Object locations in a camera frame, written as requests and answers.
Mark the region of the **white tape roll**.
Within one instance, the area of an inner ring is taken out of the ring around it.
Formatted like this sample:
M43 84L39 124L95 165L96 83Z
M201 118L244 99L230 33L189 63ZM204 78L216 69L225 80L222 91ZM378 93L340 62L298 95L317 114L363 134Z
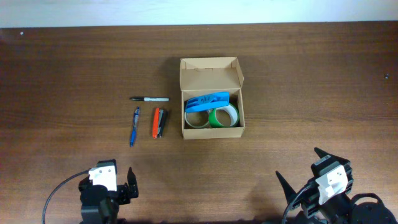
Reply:
M210 125L209 115L210 115L210 110L193 112L193 113L185 112L184 119L185 122L191 128L201 129L201 128L206 128Z

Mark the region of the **green tape roll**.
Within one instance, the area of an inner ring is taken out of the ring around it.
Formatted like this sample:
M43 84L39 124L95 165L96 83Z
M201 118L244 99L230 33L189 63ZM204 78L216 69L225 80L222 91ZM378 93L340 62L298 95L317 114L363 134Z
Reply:
M218 120L216 113L219 110L224 111L229 115L229 118L230 118L229 125L222 124ZM233 128L233 127L237 126L237 124L239 123L239 111L235 106L233 106L230 103L227 106L222 106L222 107L213 109L209 114L208 120L209 120L210 126L212 128Z

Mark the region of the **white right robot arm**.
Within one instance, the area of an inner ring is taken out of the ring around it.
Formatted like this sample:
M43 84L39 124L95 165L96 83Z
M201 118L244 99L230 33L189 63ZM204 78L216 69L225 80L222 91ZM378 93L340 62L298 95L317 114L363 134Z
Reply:
M393 213L374 193L348 197L353 187L353 169L345 158L314 149L320 160L311 165L313 178L296 192L280 172L287 207L282 223L386 223L397 224Z

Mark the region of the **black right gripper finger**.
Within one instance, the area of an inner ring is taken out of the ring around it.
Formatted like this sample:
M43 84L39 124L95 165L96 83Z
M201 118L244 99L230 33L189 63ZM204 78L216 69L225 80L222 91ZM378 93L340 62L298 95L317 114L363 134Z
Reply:
M320 159L323 159L323 158L329 159L329 158L334 158L335 157L334 155L332 155L332 154L330 154L330 153L328 153L328 152L326 152L326 151L324 151L324 150L322 150L322 149L320 149L318 147L315 147L314 151L315 151L315 153L317 154L317 156Z
M287 205L290 207L290 210L295 210L299 206L301 196L290 186L280 172L276 171L275 174L283 188Z

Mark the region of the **blue plastic case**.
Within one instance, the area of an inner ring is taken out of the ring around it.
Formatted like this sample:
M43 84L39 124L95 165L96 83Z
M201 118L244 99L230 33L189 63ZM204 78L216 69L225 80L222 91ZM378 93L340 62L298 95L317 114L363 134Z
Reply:
M227 91L222 91L189 99L185 107L185 112L197 113L228 105L229 93Z

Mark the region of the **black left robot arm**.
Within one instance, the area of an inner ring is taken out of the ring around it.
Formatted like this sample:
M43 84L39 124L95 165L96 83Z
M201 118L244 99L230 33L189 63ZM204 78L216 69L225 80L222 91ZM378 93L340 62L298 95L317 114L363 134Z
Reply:
M83 224L126 224L119 218L119 207L131 203L139 196L136 176L132 169L127 172L127 182L117 184L117 163L114 159L99 161L87 171L80 181L81 216Z

